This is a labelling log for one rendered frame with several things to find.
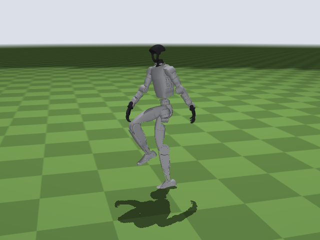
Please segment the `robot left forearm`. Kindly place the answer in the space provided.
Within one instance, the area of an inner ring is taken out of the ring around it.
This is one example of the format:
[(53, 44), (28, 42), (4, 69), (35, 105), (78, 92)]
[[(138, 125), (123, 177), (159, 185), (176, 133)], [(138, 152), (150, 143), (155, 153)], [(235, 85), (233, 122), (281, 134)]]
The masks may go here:
[(188, 92), (186, 91), (186, 89), (181, 85), (180, 86), (183, 93), (181, 93), (181, 97), (183, 98), (184, 102), (188, 105), (188, 108), (190, 109), (190, 105), (193, 105), (193, 107), (195, 107), (194, 103), (192, 102), (191, 98), (188, 95)]

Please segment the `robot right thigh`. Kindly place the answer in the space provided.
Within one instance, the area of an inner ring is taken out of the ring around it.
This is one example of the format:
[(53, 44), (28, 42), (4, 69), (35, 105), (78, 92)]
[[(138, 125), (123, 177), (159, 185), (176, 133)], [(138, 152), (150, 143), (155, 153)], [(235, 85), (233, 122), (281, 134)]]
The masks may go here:
[(161, 119), (161, 117), (159, 116), (158, 118), (156, 118), (155, 126), (154, 126), (155, 142), (159, 152), (162, 155), (167, 155), (170, 152), (169, 146), (166, 144), (163, 144), (163, 139), (165, 137), (165, 131), (166, 131), (165, 125), (163, 123), (168, 123), (168, 121), (169, 121), (169, 118)]

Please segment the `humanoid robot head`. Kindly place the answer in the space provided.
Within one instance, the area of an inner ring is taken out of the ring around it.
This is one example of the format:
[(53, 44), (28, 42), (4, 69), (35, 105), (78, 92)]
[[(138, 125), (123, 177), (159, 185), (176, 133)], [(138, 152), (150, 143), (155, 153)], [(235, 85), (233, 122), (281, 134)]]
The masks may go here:
[[(161, 52), (164, 52), (166, 49), (164, 46), (160, 45), (160, 44), (156, 44), (154, 46), (152, 46), (150, 49), (149, 49), (149, 52), (151, 53), (151, 57), (152, 57), (152, 60), (157, 63), (157, 65), (155, 67), (159, 67), (162, 63), (163, 65), (163, 59), (159, 59), (159, 55), (161, 54)], [(154, 59), (154, 54), (156, 54), (156, 59)], [(165, 65), (165, 63), (164, 63)]]

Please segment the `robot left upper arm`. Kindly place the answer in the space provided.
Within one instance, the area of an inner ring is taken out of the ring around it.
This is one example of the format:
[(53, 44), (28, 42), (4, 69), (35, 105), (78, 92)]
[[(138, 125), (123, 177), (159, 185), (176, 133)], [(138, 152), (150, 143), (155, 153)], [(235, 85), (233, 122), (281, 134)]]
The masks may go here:
[(180, 79), (176, 73), (176, 69), (173, 66), (166, 66), (163, 68), (165, 74), (170, 77), (171, 81), (173, 82), (173, 84), (176, 86), (175, 88), (175, 92), (179, 95), (181, 93), (183, 93), (182, 89), (181, 89), (181, 82)]

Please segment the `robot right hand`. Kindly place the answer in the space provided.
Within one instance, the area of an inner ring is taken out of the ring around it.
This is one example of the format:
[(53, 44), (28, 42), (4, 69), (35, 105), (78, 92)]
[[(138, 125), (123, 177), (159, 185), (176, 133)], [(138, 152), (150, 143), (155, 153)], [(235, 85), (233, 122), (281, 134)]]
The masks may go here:
[(131, 113), (131, 109), (133, 109), (133, 102), (130, 101), (130, 102), (129, 102), (129, 105), (128, 105), (127, 107), (128, 107), (128, 109), (127, 109), (127, 111), (126, 111), (126, 120), (127, 120), (128, 122), (131, 122), (131, 121), (129, 120), (129, 115), (130, 115), (130, 113)]

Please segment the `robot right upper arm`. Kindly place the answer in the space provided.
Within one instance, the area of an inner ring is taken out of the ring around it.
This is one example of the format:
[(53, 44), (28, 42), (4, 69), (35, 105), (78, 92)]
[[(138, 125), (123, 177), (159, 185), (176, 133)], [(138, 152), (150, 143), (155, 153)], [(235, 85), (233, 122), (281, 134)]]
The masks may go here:
[(146, 74), (146, 77), (144, 79), (144, 84), (141, 85), (139, 87), (139, 91), (143, 92), (143, 93), (147, 93), (148, 90), (149, 90), (149, 86), (152, 82), (152, 77), (151, 77), (151, 68), (152, 66), (150, 66), (148, 69), (147, 69), (147, 74)]

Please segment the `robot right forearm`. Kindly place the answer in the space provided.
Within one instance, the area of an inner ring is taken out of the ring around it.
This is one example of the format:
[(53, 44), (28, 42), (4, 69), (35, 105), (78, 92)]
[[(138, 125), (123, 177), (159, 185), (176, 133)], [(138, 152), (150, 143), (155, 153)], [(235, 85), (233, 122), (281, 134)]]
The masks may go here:
[(130, 102), (133, 102), (132, 107), (134, 107), (135, 104), (140, 100), (141, 97), (143, 97), (143, 93), (138, 89), (138, 91), (136, 92), (135, 96), (131, 99), (131, 101), (128, 102), (128, 104)]

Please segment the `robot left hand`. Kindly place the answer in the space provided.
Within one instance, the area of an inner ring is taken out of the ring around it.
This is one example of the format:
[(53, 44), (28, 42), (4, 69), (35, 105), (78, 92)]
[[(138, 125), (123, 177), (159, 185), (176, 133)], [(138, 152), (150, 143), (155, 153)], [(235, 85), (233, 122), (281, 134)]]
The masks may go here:
[(196, 112), (195, 112), (195, 107), (193, 105), (190, 105), (190, 111), (192, 112), (192, 117), (190, 118), (191, 120), (191, 124), (195, 122), (195, 116), (196, 116)]

